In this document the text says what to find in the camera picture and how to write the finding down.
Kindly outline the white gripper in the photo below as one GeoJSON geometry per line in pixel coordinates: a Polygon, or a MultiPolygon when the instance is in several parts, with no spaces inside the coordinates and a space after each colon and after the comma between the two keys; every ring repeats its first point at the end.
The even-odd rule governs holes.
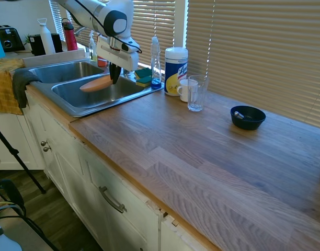
{"type": "Polygon", "coordinates": [[[127,71],[135,71],[138,68],[139,55],[137,52],[126,52],[123,49],[114,50],[110,47],[111,38],[98,36],[97,55],[109,61],[109,72],[112,83],[115,84],[121,74],[121,68],[127,71]]]}

